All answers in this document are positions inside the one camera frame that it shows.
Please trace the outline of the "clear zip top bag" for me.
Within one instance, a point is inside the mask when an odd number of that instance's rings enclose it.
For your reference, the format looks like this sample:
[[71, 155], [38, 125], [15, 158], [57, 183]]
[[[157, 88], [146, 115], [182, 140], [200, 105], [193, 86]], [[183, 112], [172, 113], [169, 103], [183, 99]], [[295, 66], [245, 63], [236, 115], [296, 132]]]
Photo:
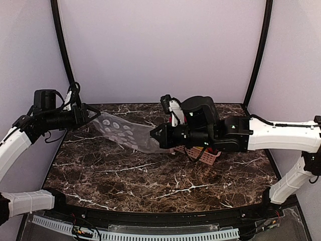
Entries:
[[102, 112], [93, 124], [110, 141], [146, 154], [173, 153], [173, 149], [161, 149], [159, 143], [150, 137], [153, 127], [132, 123], [107, 112]]

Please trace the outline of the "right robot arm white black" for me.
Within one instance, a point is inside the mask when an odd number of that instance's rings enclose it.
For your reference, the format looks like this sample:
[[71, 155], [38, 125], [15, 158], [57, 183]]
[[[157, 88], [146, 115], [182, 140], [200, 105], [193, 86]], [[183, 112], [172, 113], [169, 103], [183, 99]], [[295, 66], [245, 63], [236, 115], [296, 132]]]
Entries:
[[262, 195], [265, 208], [281, 206], [312, 177], [320, 177], [320, 116], [307, 122], [271, 122], [255, 114], [220, 119], [209, 96], [183, 102], [169, 94], [161, 97], [165, 114], [172, 116], [150, 131], [161, 149], [184, 146], [218, 152], [280, 149], [301, 151], [295, 165]]

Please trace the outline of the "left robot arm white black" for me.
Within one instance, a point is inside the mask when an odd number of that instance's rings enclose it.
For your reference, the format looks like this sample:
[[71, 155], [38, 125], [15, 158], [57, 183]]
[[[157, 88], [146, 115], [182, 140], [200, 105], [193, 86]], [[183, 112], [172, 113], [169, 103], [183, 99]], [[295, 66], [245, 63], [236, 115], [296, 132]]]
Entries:
[[[34, 103], [26, 115], [20, 116], [1, 140], [1, 178], [16, 160], [40, 137], [53, 130], [76, 130], [101, 115], [97, 109], [76, 104], [79, 87], [69, 87], [60, 107], [56, 98], [61, 94], [53, 89], [36, 90]], [[31, 192], [1, 192], [1, 224], [10, 218], [39, 210], [51, 210], [65, 200], [64, 194], [54, 189]]]

